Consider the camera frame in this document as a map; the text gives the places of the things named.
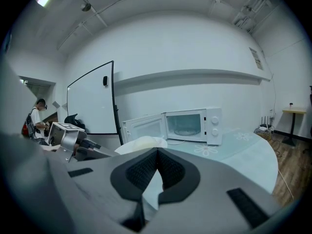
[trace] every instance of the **whiteboard frame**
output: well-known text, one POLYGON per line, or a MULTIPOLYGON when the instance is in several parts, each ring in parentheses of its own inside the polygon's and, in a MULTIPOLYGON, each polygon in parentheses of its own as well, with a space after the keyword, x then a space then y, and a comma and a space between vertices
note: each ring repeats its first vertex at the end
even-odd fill
POLYGON ((122 136, 121 136, 121 127, 120 127, 120 124, 119 124, 119 118, 118 118, 118 108, 117 106, 115 105, 115 94, 114 94, 114 61, 109 61, 91 71, 89 71, 88 73, 84 74, 83 76, 79 77, 78 79, 76 79, 74 82, 72 82, 71 84, 69 84, 67 86, 67 93, 66 93, 66 102, 68 103, 68 88, 73 85, 76 81, 78 81, 79 79, 81 79, 82 77, 86 76, 87 74, 91 73, 92 71, 95 71, 96 69, 98 68, 101 68, 107 64, 111 64, 112 66, 112 77, 111 77, 111 81, 112 81, 112 99, 113 99, 113 111, 114 111, 114 118, 115 118, 115 126, 116 126, 116 133, 96 133, 96 134, 88 134, 88 135, 118 135, 119 136, 119 141, 120 141, 120 144, 123 145, 123 140, 122 140, 122 136))

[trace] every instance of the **standing table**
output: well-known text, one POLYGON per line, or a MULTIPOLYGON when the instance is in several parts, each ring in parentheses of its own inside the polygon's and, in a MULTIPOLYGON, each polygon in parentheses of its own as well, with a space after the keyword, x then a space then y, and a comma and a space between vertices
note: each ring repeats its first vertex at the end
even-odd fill
POLYGON ((288 107, 288 108, 283 109, 283 112, 292 113, 292 129, 291 129, 291 135, 289 137, 285 137, 282 143, 285 143, 290 146, 296 146, 296 142, 293 140, 293 127, 294 127, 296 114, 305 114, 307 110, 301 107, 288 107))

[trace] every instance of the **floral pattern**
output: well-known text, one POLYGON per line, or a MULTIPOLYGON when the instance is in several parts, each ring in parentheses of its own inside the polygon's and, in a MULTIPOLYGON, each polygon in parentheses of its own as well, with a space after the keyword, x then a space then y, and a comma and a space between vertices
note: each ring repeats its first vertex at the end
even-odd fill
POLYGON ((245 141, 249 141, 250 138, 253 138, 251 135, 249 135, 249 133, 237 133, 237 135, 234 135, 236 137, 236 139, 238 140, 245 140, 245 141))
POLYGON ((195 145, 195 153, 202 153, 204 156, 209 156, 209 153, 217 154, 216 146, 208 146, 207 144, 195 145))

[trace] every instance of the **microwave control knob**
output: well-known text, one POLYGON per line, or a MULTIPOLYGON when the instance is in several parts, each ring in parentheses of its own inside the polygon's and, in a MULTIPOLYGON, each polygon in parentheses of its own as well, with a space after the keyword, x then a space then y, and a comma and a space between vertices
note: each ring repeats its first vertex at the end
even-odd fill
POLYGON ((218 123, 219 123, 218 117, 216 117, 216 116, 212 117, 212 118, 211 118, 211 122, 212 122, 213 124, 218 124, 218 123))
POLYGON ((213 135, 213 136, 218 136, 218 134, 219 134, 218 129, 217 129, 217 128, 213 128, 213 130, 212 130, 212 135, 213 135))

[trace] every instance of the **white wall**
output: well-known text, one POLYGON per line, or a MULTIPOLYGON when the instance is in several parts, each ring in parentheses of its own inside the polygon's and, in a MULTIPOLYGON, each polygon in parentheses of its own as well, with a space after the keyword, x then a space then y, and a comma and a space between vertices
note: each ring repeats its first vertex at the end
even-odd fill
MULTIPOLYGON (((292 102, 293 106, 307 109, 306 115, 296 116, 294 134, 311 138, 312 49, 304 29, 292 12, 282 4, 253 33, 253 37, 263 49, 273 73, 276 89, 274 126, 279 131, 290 133, 292 115, 283 113, 282 110, 292 102)), ((265 111, 273 109, 273 80, 262 81, 261 87, 267 98, 265 111)))
MULTIPOLYGON (((270 77, 270 73, 265 63, 264 71, 257 68, 249 47, 261 53, 247 33, 201 15, 180 12, 142 15, 111 26, 84 43, 65 66, 64 88, 111 60, 115 61, 117 81, 183 69, 235 71, 235 75, 220 72, 116 82, 119 120, 222 106, 225 126, 253 131, 263 113, 261 88, 257 79, 238 74, 270 77)), ((101 144, 98 137, 93 138, 101 144)), ((116 143, 117 137, 111 139, 116 143)))
POLYGON ((66 116, 66 111, 62 107, 56 108, 52 105, 53 102, 57 102, 60 106, 63 103, 64 65, 62 63, 13 45, 6 54, 6 60, 18 76, 54 84, 46 95, 48 111, 43 113, 42 117, 46 118, 47 113, 53 114, 56 111, 58 117, 66 116))

